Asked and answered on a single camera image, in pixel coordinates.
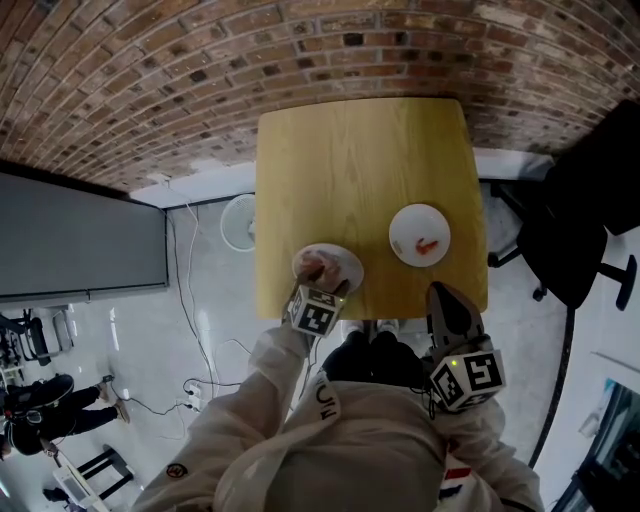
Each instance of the person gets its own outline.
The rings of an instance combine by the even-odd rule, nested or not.
[[[341,329],[288,418],[312,340],[287,321],[263,333],[246,380],[208,403],[133,510],[543,510],[537,475],[500,442],[494,399],[432,419],[397,321],[377,321],[371,343],[362,322]]]
[[[0,458],[5,459],[14,453],[14,449],[23,455],[35,455],[44,451],[48,456],[53,456],[58,452],[53,441],[58,438],[89,432],[115,419],[129,423],[129,415],[120,399],[111,407],[90,411],[84,409],[98,398],[103,402],[109,401],[104,382],[63,398],[57,407],[45,411],[42,423],[37,426],[26,421],[16,424],[5,422],[4,435],[0,435]]]

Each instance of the chair leg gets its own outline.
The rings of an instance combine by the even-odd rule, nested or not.
[[[80,471],[80,473],[84,473],[86,471],[89,471],[93,466],[98,464],[98,462],[102,462],[103,460],[108,459],[114,453],[116,453],[116,452],[113,449],[105,450],[104,452],[102,452],[97,457],[94,457],[93,459],[91,459],[89,462],[86,462],[82,466],[79,466],[78,467],[78,471]]]
[[[613,279],[614,281],[618,281],[620,283],[620,291],[618,292],[618,297],[616,299],[616,307],[620,311],[624,311],[627,307],[627,304],[629,303],[631,293],[633,292],[633,285],[636,282],[637,271],[638,263],[636,262],[636,258],[633,255],[629,256],[626,270],[612,267],[611,265],[607,265],[606,263],[600,263],[598,272],[607,276],[609,279]]]
[[[533,300],[535,300],[536,302],[541,302],[542,299],[547,296],[548,291],[549,290],[547,289],[547,287],[541,284],[533,291]]]
[[[525,217],[527,216],[526,210],[522,206],[520,206],[520,204],[515,199],[507,194],[502,186],[497,183],[492,183],[491,196],[499,197],[500,199],[502,199],[505,204],[513,210],[513,213],[515,213],[520,218],[520,220],[524,222]]]
[[[115,484],[113,484],[111,487],[109,487],[106,491],[100,493],[98,496],[100,497],[101,500],[106,500],[114,492],[119,490],[121,487],[124,487],[124,485],[127,482],[131,482],[131,480],[133,480],[133,475],[131,473],[129,473],[127,476],[125,476],[125,477],[121,478],[120,480],[118,480]]]
[[[519,247],[516,247],[513,251],[511,251],[509,254],[507,254],[502,258],[500,258],[497,253],[490,252],[489,257],[487,258],[487,264],[491,268],[500,268],[506,265],[507,263],[509,263],[511,260],[516,259],[521,254],[522,254],[522,251],[520,250]]]

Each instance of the office chair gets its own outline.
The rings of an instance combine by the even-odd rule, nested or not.
[[[520,184],[529,192],[528,205],[492,184],[491,195],[502,198],[523,226],[517,248],[503,258],[489,254],[489,266],[501,267],[522,254],[541,281],[533,298],[540,301],[551,290],[573,308],[582,305],[601,273],[620,283],[616,306],[623,311],[633,291],[636,259],[630,256],[622,270],[602,263],[602,256],[605,227],[620,235],[640,226],[633,167],[639,126],[640,105],[621,102],[558,160],[542,184]]]
[[[507,203],[514,201],[504,189],[494,185],[492,188],[492,195]],[[512,209],[523,221],[516,239],[517,247],[502,258],[490,253],[490,267],[502,267],[522,255],[541,282],[533,298],[541,301],[550,290],[574,309],[582,305],[596,275],[601,273],[620,283],[616,306],[624,311],[633,291],[637,262],[634,256],[629,256],[626,270],[602,263],[607,245],[607,231],[602,224],[589,217],[557,217],[544,204],[523,211],[520,205],[513,203]]]

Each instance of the patch on jacket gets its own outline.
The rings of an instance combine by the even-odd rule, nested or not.
[[[471,474],[471,468],[454,468],[447,470],[444,479],[455,480],[456,478],[466,478]]]
[[[446,500],[447,498],[451,498],[458,494],[462,490],[462,486],[458,485],[457,487],[450,487],[449,489],[440,489],[440,493],[438,494],[439,500]]]
[[[169,464],[167,466],[167,476],[170,478],[182,478],[187,473],[189,471],[182,464]]]

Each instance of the table leg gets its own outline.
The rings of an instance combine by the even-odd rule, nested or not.
[[[115,452],[115,450],[113,448],[109,448],[104,453],[101,453],[97,457],[91,459],[86,464],[83,464],[82,466],[80,466],[78,468],[78,471],[80,471],[80,473],[84,473],[86,470],[91,469],[93,466],[95,466],[98,462],[102,462],[104,459],[108,459],[109,457],[111,457],[115,453],[116,452]]]
[[[100,464],[99,466],[96,466],[95,468],[87,471],[86,473],[82,473],[82,476],[84,477],[85,480],[89,480],[89,478],[91,478],[92,476],[97,475],[98,473],[100,473],[100,471],[102,471],[103,469],[108,468],[112,464],[113,464],[112,460],[106,460],[102,464]]]
[[[129,473],[127,476],[125,476],[123,479],[117,481],[115,484],[113,484],[111,487],[109,487],[106,491],[104,491],[103,493],[100,494],[100,499],[101,500],[106,500],[109,496],[111,496],[114,492],[116,492],[118,489],[120,489],[121,487],[123,487],[127,482],[131,482],[131,480],[133,480],[133,475],[131,473]]]

